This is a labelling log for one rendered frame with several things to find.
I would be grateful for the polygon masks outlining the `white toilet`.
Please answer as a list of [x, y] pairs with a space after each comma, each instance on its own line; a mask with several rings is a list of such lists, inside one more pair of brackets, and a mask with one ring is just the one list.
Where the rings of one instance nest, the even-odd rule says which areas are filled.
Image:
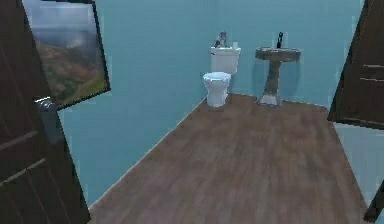
[[211, 47], [211, 71], [203, 75], [203, 84], [207, 91], [207, 104], [221, 107], [226, 103], [228, 87], [232, 76], [237, 73], [240, 48]]

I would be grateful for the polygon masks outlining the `small grey figurine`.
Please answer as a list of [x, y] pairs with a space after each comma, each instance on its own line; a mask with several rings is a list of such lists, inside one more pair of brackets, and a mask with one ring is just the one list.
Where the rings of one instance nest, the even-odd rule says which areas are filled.
[[227, 47], [227, 34], [225, 31], [219, 33], [215, 41], [215, 48], [226, 48]]

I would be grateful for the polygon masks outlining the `framed landscape picture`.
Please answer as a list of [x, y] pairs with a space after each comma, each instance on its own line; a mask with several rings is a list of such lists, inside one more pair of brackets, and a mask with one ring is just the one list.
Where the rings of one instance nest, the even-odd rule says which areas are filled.
[[95, 0], [22, 3], [59, 108], [111, 90]]

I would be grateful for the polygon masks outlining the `dark brown room door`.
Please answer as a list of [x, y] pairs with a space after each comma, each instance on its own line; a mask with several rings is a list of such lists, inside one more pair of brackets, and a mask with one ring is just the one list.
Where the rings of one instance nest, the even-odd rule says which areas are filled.
[[364, 0], [328, 120], [384, 130], [384, 0]]
[[65, 136], [49, 142], [34, 103], [47, 96], [22, 0], [0, 0], [0, 224], [91, 220]]

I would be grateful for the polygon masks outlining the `stone pedestal sink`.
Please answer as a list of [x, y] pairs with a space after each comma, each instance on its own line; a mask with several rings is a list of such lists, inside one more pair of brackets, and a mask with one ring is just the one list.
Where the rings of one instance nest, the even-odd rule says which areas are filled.
[[269, 62], [264, 90], [262, 96], [258, 99], [260, 105], [278, 107], [282, 104], [278, 95], [281, 64], [299, 61], [300, 56], [301, 51], [295, 48], [260, 47], [256, 49], [255, 58]]

